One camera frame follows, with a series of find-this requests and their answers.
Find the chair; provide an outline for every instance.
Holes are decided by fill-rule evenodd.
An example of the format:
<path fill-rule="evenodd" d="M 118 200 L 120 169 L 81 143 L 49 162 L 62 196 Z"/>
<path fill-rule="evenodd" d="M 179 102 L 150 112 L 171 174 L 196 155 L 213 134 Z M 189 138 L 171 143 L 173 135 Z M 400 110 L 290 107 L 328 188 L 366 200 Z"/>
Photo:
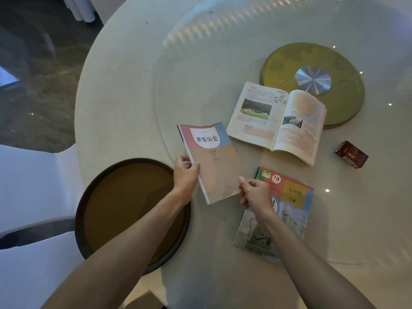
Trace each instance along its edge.
<path fill-rule="evenodd" d="M 0 145 L 0 237 L 74 218 L 84 191 L 76 147 L 57 154 Z M 74 232 L 0 250 L 0 304 L 38 309 L 83 261 Z"/>

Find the marble floor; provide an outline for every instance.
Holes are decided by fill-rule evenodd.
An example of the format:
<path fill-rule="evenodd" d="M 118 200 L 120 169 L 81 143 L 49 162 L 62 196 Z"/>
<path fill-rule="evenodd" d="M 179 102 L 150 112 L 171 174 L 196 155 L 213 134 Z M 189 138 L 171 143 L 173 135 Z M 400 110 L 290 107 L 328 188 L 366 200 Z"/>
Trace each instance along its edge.
<path fill-rule="evenodd" d="M 56 153 L 75 143 L 77 85 L 103 24 L 78 22 L 63 0 L 0 0 L 0 144 Z M 74 229 L 74 221 L 20 230 L 0 249 Z"/>

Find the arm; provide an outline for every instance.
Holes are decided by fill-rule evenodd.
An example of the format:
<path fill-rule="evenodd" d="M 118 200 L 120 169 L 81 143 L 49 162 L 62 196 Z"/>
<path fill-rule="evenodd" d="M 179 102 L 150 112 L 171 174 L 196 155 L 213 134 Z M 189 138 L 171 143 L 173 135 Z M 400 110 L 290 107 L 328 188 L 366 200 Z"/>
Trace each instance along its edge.
<path fill-rule="evenodd" d="M 173 190 L 151 211 L 74 270 L 42 309 L 117 309 L 132 291 L 169 227 L 191 198 L 199 165 L 176 158 Z"/>
<path fill-rule="evenodd" d="M 276 215 L 267 183 L 240 177 L 241 204 L 250 207 L 269 232 L 286 271 L 311 308 L 375 308 L 338 271 L 302 242 Z"/>

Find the forearm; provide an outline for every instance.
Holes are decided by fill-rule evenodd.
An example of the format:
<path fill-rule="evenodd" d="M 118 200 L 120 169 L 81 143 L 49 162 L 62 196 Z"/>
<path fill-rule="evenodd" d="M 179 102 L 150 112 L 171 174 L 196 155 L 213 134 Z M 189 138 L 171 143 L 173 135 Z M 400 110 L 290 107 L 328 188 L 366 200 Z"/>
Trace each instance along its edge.
<path fill-rule="evenodd" d="M 42 309 L 117 309 L 132 291 L 183 204 L 172 191 L 83 262 Z"/>
<path fill-rule="evenodd" d="M 308 308 L 375 308 L 345 277 L 298 239 L 275 214 L 268 215 L 263 224 Z"/>

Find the red box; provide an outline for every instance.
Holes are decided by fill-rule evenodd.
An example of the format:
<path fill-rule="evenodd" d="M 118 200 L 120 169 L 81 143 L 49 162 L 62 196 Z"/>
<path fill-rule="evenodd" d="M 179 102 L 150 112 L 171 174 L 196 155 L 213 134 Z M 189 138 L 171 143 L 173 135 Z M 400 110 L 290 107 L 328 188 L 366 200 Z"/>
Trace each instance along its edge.
<path fill-rule="evenodd" d="M 336 149 L 335 154 L 341 156 L 355 169 L 361 168 L 369 157 L 349 141 L 343 141 Z"/>

